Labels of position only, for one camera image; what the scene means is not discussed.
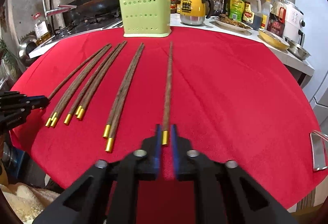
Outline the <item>gas stove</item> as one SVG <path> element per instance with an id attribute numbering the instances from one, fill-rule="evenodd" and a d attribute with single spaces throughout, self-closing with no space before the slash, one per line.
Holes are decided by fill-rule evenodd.
<path id="1" fill-rule="evenodd" d="M 80 22 L 74 21 L 67 27 L 60 28 L 55 32 L 55 35 L 53 37 L 51 37 L 45 42 L 45 44 L 56 42 L 73 35 L 87 33 L 93 30 L 102 30 L 112 27 L 118 27 L 120 25 L 122 25 L 122 17 L 120 15 L 115 16 L 112 14 L 103 14 L 91 18 L 85 18 Z"/>

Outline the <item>green label bottle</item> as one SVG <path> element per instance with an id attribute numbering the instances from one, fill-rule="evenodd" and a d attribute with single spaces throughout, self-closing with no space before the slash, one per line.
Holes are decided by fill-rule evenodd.
<path id="1" fill-rule="evenodd" d="M 229 18 L 241 22 L 245 9 L 245 0 L 230 0 L 229 9 Z"/>

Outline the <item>cream towel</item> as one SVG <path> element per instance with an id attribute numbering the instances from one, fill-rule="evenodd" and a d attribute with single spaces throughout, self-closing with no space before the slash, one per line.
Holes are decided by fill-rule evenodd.
<path id="1" fill-rule="evenodd" d="M 23 223 L 32 223 L 59 196 L 56 192 L 47 189 L 35 189 L 24 183 L 7 186 L 1 184 L 1 190 Z"/>

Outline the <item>black wok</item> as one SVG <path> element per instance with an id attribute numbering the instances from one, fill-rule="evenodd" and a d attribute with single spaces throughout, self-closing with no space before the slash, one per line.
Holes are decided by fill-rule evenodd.
<path id="1" fill-rule="evenodd" d="M 80 5 L 59 4 L 57 8 L 48 10 L 46 17 L 63 14 L 65 23 L 81 23 L 85 19 L 98 17 L 116 11 L 120 7 L 119 0 L 91 0 Z"/>

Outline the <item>yellow rimmed dish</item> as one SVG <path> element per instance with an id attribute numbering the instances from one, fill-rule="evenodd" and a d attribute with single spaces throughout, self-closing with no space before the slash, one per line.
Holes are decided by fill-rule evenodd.
<path id="1" fill-rule="evenodd" d="M 258 32 L 259 32 L 259 37 L 262 38 L 262 40 L 268 43 L 269 45 L 283 51 L 290 48 L 289 43 L 284 41 L 281 37 L 277 36 L 276 34 L 262 28 L 259 28 Z"/>

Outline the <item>green perforated utensil holder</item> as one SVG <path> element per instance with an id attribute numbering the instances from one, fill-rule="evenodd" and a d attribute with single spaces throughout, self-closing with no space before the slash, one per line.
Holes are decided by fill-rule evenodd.
<path id="1" fill-rule="evenodd" d="M 171 0 L 119 0 L 124 37 L 164 38 L 171 33 Z"/>

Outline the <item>dark sauce jug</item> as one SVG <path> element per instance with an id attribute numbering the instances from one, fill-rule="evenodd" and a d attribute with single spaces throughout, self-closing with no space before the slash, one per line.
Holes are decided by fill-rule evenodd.
<path id="1" fill-rule="evenodd" d="M 245 0 L 242 22 L 254 30 L 258 30 L 262 23 L 261 6 L 261 0 Z"/>

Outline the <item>red label dark bottle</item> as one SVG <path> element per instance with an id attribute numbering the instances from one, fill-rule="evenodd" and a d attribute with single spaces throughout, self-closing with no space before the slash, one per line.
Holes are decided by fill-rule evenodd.
<path id="1" fill-rule="evenodd" d="M 267 30 L 279 37 L 285 28 L 286 5 L 284 0 L 276 0 L 270 12 Z"/>

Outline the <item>red table cloth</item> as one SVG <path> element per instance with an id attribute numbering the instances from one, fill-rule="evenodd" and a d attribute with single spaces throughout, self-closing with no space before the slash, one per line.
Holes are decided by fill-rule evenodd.
<path id="1" fill-rule="evenodd" d="M 161 123 L 170 42 L 173 70 L 170 121 L 180 136 L 217 162 L 236 161 L 279 203 L 290 208 L 326 177 L 314 172 L 310 132 L 315 114 L 284 64 L 264 44 L 224 33 L 173 27 L 166 38 L 127 38 L 82 120 L 46 121 L 62 97 L 34 110 L 11 132 L 61 187 L 97 160 L 118 161 L 140 147 Z M 112 152 L 103 132 L 138 47 L 145 48 L 123 105 Z"/>

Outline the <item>steel bowl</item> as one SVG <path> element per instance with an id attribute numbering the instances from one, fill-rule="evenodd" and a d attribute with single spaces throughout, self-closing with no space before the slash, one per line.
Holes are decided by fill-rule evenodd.
<path id="1" fill-rule="evenodd" d="M 310 53 L 305 50 L 300 44 L 290 40 L 289 38 L 285 38 L 285 41 L 290 45 L 288 51 L 301 61 L 304 61 L 311 56 Z"/>

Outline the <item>white rice cooker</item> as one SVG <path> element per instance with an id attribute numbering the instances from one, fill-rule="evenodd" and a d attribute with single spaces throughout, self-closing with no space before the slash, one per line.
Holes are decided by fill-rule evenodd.
<path id="1" fill-rule="evenodd" d="M 286 16 L 283 36 L 289 40 L 304 46 L 305 34 L 302 29 L 305 27 L 304 14 L 292 2 L 285 0 Z"/>

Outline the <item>yellow steel mug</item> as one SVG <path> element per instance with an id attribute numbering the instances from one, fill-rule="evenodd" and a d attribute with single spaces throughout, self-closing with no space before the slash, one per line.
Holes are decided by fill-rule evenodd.
<path id="1" fill-rule="evenodd" d="M 213 0 L 181 0 L 180 20 L 183 24 L 200 26 L 213 14 Z"/>

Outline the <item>plate of food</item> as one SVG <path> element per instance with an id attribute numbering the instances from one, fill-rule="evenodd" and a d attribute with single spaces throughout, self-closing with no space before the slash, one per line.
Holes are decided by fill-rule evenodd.
<path id="1" fill-rule="evenodd" d="M 231 31 L 244 32 L 244 31 L 252 30 L 252 27 L 250 27 L 242 22 L 230 19 L 225 14 L 220 14 L 219 16 L 213 16 L 212 20 L 216 24 L 221 25 L 225 29 L 229 29 Z"/>

